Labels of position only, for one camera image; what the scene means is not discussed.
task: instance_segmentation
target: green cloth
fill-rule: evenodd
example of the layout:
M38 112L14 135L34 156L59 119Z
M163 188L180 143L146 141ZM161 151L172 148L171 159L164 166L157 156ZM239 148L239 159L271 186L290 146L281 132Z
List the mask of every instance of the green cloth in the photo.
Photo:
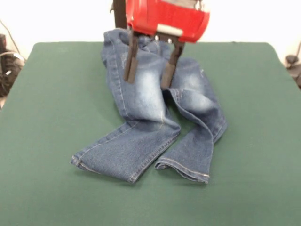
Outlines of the green cloth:
M101 49L34 46L0 113L1 226L300 225L301 93L270 45L184 50L201 63L229 124L207 185L153 165L132 185L69 164L123 122ZM183 137L193 125L171 108Z

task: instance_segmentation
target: faded denim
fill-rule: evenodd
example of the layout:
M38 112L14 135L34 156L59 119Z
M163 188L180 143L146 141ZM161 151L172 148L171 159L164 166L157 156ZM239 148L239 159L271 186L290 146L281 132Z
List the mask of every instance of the faded denim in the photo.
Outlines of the faded denim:
M129 33L114 29L104 34L102 61L107 85L125 123L91 146L76 153L71 163L94 173L134 183L155 160L155 169L175 169L182 177L208 183L214 143L227 123L204 71L189 58L178 61L172 85L160 88L161 74L169 60L164 42L139 38L139 60L133 84L124 81ZM179 112L196 126L172 149L180 126L164 102L165 93Z

